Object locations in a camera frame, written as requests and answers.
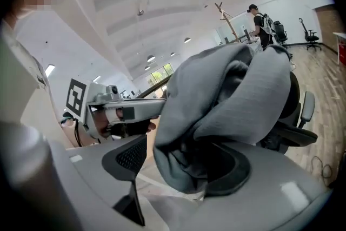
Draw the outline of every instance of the ceiling light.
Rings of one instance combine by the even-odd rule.
[[[147,61],[149,63],[149,62],[153,61],[154,59],[155,59],[155,56],[149,55],[148,58],[147,58]]]
[[[48,77],[54,69],[55,69],[55,65],[49,64],[47,69],[45,70],[45,75]]]
[[[94,80],[92,80],[93,82],[96,82],[97,80],[99,80],[101,78],[101,76],[97,76]]]

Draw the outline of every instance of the gray cloth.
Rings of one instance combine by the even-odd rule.
[[[172,75],[154,157],[168,185],[184,193],[207,183],[207,140],[255,144],[273,128],[290,90],[288,52],[225,45],[190,57]]]

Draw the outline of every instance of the window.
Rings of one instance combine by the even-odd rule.
[[[172,75],[173,73],[174,73],[174,70],[171,64],[166,64],[163,67],[151,73],[150,75],[148,75],[145,79],[148,81],[149,86],[152,87],[153,85],[164,80],[165,78]]]

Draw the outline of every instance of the desk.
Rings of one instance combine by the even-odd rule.
[[[346,34],[345,33],[333,33],[336,36],[336,43],[337,43],[337,64],[339,64],[340,61],[340,46],[341,40],[346,41]]]

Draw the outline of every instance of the wooden floor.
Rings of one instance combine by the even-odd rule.
[[[286,156],[309,172],[312,172],[312,158],[318,156],[323,165],[332,167],[332,177],[325,180],[328,184],[335,179],[340,157],[346,148],[346,67],[337,65],[337,55],[323,46],[322,51],[307,51],[303,46],[288,50],[294,55],[293,62],[297,66],[294,73],[300,84],[301,103],[307,90],[315,95],[315,112],[304,129],[315,132],[318,139],[307,147],[289,148]],[[313,165],[312,174],[320,176],[321,163],[314,159]]]

